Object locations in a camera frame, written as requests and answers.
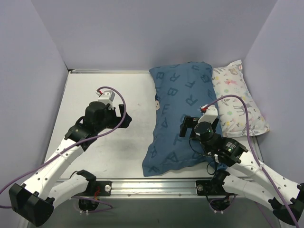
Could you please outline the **blue letter print pillowcase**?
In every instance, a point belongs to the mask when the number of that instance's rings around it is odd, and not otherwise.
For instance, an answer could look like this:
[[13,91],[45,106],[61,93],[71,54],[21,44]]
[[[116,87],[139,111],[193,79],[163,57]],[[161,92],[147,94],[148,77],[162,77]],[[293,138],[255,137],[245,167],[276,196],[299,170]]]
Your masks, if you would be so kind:
[[191,138],[191,130],[180,137],[180,125],[184,117],[201,117],[200,107],[216,100],[212,84],[212,66],[205,62],[157,66],[149,70],[156,89],[156,125],[153,142],[142,162],[145,177],[162,175],[206,162],[216,165],[212,158],[203,156],[198,141]]

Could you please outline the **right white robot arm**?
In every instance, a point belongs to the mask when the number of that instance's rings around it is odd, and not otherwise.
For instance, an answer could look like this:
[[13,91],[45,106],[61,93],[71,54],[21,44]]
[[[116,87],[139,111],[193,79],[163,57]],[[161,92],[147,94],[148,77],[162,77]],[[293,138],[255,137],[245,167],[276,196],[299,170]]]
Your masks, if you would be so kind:
[[204,122],[200,118],[185,116],[180,125],[180,137],[191,130],[190,139],[198,141],[202,156],[210,158],[216,165],[224,164],[244,175],[244,180],[227,170],[216,170],[211,180],[211,190],[216,194],[237,194],[269,208],[280,221],[299,226],[304,211],[304,185],[280,175],[232,138],[215,132],[218,118]]

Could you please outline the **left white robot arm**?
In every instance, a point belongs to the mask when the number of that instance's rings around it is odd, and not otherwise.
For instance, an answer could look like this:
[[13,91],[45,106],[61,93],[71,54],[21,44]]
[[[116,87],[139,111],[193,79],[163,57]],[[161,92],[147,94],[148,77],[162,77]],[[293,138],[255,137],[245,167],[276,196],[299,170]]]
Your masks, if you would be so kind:
[[80,170],[70,179],[56,185],[58,178],[82,155],[105,129],[113,132],[117,128],[127,128],[131,117],[126,112],[126,104],[119,105],[121,116],[116,115],[110,104],[91,102],[73,125],[52,156],[33,171],[33,176],[21,185],[14,183],[9,189],[9,198],[14,212],[33,225],[42,226],[54,209],[73,196],[83,193],[92,195],[96,191],[96,176]]

